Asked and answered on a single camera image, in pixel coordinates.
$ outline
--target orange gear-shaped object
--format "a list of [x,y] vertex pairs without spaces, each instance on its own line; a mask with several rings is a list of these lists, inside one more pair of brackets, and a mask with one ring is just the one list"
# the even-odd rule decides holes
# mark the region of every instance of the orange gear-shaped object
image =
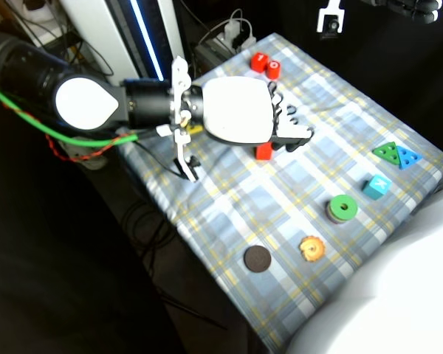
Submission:
[[299,249],[303,258],[308,262],[315,262],[325,255],[325,245],[322,240],[315,236],[308,236],[302,240]]

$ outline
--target green triangle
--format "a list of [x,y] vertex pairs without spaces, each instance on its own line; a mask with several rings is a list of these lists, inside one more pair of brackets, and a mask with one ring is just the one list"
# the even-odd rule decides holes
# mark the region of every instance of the green triangle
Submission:
[[392,164],[400,164],[399,154],[397,153],[397,146],[395,142],[388,142],[387,144],[381,145],[372,150],[372,153]]

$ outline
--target blue triangle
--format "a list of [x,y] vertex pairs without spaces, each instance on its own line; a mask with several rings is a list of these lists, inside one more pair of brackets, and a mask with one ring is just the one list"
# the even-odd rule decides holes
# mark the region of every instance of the blue triangle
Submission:
[[418,161],[422,159],[422,155],[419,153],[414,153],[413,151],[407,150],[402,146],[397,145],[397,154],[399,155],[400,160],[400,169],[405,170],[410,166],[416,164]]

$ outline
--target blue cube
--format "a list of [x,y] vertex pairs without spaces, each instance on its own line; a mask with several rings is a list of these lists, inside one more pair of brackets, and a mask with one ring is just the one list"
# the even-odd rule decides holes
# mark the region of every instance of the blue cube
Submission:
[[391,188],[392,182],[386,177],[375,175],[363,188],[363,192],[371,199],[375,201],[383,197],[389,188]]

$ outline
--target robotic hand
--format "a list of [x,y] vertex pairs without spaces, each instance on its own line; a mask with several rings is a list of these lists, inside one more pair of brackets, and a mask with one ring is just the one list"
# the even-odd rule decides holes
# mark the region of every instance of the robotic hand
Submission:
[[[438,19],[442,0],[361,0],[372,6],[383,6],[411,18],[415,22],[429,24]],[[317,32],[321,38],[336,38],[343,31],[345,10],[340,9],[340,0],[329,0],[328,6],[318,13]]]
[[75,71],[68,63],[0,33],[0,89],[46,106],[75,135],[111,134],[120,127],[172,136],[180,173],[197,181],[198,162],[185,158],[189,122],[227,144],[273,142],[288,151],[308,142],[313,130],[287,117],[272,85],[249,77],[220,77],[192,85],[187,62],[176,58],[171,81],[126,80],[120,87]]

